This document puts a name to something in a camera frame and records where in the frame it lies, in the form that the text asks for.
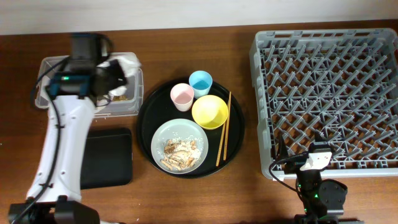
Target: wooden chopstick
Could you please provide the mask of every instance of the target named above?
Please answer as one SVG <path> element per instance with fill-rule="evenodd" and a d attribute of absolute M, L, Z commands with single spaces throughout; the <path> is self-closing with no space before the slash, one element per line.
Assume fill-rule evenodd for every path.
<path fill-rule="evenodd" d="M 220 146 L 218 147 L 218 155 L 217 155 L 217 162 L 216 162 L 217 167 L 218 167 L 218 164 L 220 164 L 221 149 L 223 148 L 223 140 L 224 140 L 224 131 L 225 131 L 225 123 L 223 124 L 223 132 L 221 132 Z"/>
<path fill-rule="evenodd" d="M 226 150 L 227 150 L 227 145 L 228 145 L 229 114 L 231 114 L 231 95 L 232 95 L 232 92 L 229 93 L 229 100 L 228 100 L 228 118 L 226 119 L 224 158 L 223 158 L 224 161 L 226 160 Z"/>

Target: yellow bowl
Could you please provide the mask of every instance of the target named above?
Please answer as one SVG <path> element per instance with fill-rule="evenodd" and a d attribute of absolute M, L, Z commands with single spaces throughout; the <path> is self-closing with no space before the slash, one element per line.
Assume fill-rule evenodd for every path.
<path fill-rule="evenodd" d="M 212 130 L 224 124 L 228 117 L 228 107 L 220 97 L 206 95 L 193 104 L 192 116 L 199 126 Z"/>

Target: brown tabletop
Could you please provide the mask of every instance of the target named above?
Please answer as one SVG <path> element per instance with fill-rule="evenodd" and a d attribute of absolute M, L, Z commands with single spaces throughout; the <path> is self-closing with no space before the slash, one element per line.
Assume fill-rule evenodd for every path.
<path fill-rule="evenodd" d="M 167 80 L 206 70 L 233 92 L 246 119 L 238 155 L 217 174 L 179 179 L 157 170 L 136 141 L 137 117 L 97 119 L 94 128 L 133 133 L 133 180 L 120 187 L 83 190 L 82 203 L 102 220 L 125 223 L 269 223 L 303 213 L 297 194 L 261 174 L 257 109 L 249 48 L 261 30 L 391 27 L 398 21 L 327 22 L 199 29 L 104 32 L 115 52 L 134 52 L 144 71 L 145 96 Z M 11 203 L 22 203 L 40 160 L 47 113 L 29 106 L 41 60 L 68 55 L 68 34 L 0 36 L 0 223 Z M 348 186 L 344 218 L 396 223 L 398 178 L 340 179 Z M 293 180 L 286 181 L 293 185 Z"/>

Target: plastic bin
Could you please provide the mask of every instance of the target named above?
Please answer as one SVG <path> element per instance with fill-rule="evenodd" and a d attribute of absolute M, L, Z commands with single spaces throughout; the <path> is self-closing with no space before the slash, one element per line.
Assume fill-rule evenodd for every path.
<path fill-rule="evenodd" d="M 397 44 L 392 29 L 258 32 L 249 55 L 264 176 L 279 133 L 294 155 L 315 132 L 336 150 L 322 177 L 398 175 Z"/>
<path fill-rule="evenodd" d="M 114 57 L 120 55 L 124 56 L 128 60 L 134 62 L 137 61 L 136 55 L 131 52 L 113 53 L 112 56 Z M 65 57 L 67 56 L 47 57 L 43 59 L 40 66 L 39 75 Z M 49 80 L 54 76 L 55 70 L 47 74 L 47 77 L 44 77 L 39 83 L 39 92 L 37 93 L 37 97 L 35 99 L 35 105 L 38 108 L 46 109 L 49 107 L 49 101 L 46 98 L 43 86 L 46 86 L 48 84 Z M 139 108 L 142 105 L 144 96 L 144 81 L 142 75 L 142 70 L 139 68 L 135 75 L 127 77 L 128 84 L 126 86 L 127 90 L 124 95 L 127 97 L 128 100 L 112 101 L 107 106 L 97 107 L 95 112 L 95 118 L 137 115 Z"/>

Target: white wall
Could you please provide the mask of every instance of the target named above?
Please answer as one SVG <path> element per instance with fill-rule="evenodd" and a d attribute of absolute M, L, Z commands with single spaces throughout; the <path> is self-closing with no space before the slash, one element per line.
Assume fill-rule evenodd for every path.
<path fill-rule="evenodd" d="M 0 0 L 0 34 L 397 18 L 397 0 Z"/>

